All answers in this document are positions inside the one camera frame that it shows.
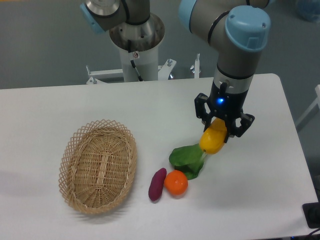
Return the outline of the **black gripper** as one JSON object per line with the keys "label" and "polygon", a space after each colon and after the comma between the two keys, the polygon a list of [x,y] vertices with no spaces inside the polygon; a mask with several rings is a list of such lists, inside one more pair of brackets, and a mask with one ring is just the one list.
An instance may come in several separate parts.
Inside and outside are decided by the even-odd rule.
{"label": "black gripper", "polygon": [[[243,113],[243,105],[248,91],[242,93],[228,93],[220,95],[220,88],[213,82],[210,95],[199,93],[194,99],[195,114],[201,119],[204,125],[203,131],[212,124],[212,119],[218,117],[224,120],[227,133],[224,143],[229,138],[240,138],[252,125],[255,117],[248,113]],[[240,119],[240,126],[236,125],[236,119]]]}

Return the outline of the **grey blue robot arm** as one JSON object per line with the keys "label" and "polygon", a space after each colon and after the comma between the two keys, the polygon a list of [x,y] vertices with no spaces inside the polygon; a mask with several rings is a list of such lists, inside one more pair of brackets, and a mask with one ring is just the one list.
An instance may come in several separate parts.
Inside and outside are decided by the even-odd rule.
{"label": "grey blue robot arm", "polygon": [[[224,121],[225,140],[241,137],[255,119],[243,112],[243,105],[268,42],[271,20],[264,9],[269,4],[268,0],[183,0],[178,8],[182,25],[218,52],[210,94],[200,93],[194,104],[205,128],[214,117]],[[158,60],[147,63],[145,53],[158,48],[165,27],[148,0],[86,0],[80,9],[93,31],[109,32],[124,53],[126,81],[158,79]]]}

